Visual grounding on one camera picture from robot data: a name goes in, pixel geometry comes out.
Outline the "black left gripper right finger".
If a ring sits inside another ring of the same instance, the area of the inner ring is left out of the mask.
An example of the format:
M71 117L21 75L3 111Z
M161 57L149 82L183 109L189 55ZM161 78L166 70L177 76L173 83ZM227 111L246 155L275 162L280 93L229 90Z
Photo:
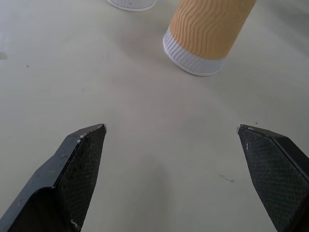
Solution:
M309 230L309 159L288 137L253 126L237 128L253 186L275 229Z

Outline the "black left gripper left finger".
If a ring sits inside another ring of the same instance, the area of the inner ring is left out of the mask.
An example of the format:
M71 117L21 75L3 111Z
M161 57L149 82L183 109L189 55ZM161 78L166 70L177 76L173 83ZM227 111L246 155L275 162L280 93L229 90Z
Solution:
M68 135L0 219L2 232L79 232L98 178L105 124Z

